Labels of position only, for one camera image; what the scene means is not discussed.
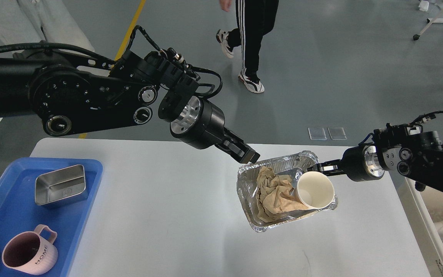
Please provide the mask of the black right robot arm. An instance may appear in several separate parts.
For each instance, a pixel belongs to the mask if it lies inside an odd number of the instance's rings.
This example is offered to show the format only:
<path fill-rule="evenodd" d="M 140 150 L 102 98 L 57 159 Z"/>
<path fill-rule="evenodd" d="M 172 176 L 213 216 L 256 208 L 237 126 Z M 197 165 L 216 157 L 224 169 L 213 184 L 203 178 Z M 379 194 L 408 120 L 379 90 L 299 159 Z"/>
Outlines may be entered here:
<path fill-rule="evenodd" d="M 379 180 L 385 171 L 398 172 L 415 181 L 415 189 L 431 187 L 443 193 L 443 142 L 423 124 L 443 110 L 422 114 L 411 123 L 377 128 L 358 146 L 346 149 L 341 159 L 315 164 L 308 172 L 346 175 L 353 181 Z"/>

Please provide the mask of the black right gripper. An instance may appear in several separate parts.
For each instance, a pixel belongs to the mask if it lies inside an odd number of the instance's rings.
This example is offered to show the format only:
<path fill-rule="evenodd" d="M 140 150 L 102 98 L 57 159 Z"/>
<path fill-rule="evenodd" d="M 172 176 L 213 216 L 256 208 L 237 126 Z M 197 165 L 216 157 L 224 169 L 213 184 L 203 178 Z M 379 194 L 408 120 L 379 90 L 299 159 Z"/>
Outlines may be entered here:
<path fill-rule="evenodd" d="M 314 164 L 307 172 L 320 172 L 328 177 L 346 174 L 353 181 L 369 181 L 381 179 L 385 170 L 379 163 L 376 147 L 359 145 L 346 149 L 341 159 Z"/>

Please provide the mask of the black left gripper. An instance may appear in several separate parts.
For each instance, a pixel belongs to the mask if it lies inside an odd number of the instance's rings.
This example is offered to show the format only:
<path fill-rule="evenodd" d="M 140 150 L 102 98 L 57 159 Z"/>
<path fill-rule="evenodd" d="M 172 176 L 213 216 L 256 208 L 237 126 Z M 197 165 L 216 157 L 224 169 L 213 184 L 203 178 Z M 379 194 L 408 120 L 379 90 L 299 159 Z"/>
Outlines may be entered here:
<path fill-rule="evenodd" d="M 216 145 L 240 164 L 256 163 L 260 154 L 224 124 L 225 116 L 218 107 L 192 96 L 181 114 L 170 123 L 170 133 L 196 149 Z"/>

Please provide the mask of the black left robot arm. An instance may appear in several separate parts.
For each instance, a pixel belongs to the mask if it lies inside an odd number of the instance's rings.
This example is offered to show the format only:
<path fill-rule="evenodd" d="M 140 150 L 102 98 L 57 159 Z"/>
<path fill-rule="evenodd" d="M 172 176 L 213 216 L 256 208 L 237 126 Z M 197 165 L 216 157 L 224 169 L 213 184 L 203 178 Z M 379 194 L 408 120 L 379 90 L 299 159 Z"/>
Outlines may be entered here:
<path fill-rule="evenodd" d="M 130 50 L 135 33 L 116 61 L 63 43 L 0 46 L 0 118 L 33 112 L 53 137 L 143 125 L 164 88 L 158 117 L 169 123 L 173 137 L 255 163 L 260 155 L 225 127 L 223 112 L 209 101 L 223 83 L 199 83 L 199 73 L 220 75 L 194 67 L 172 48 L 161 49 L 143 27 L 134 30 L 155 49 L 144 58 Z"/>

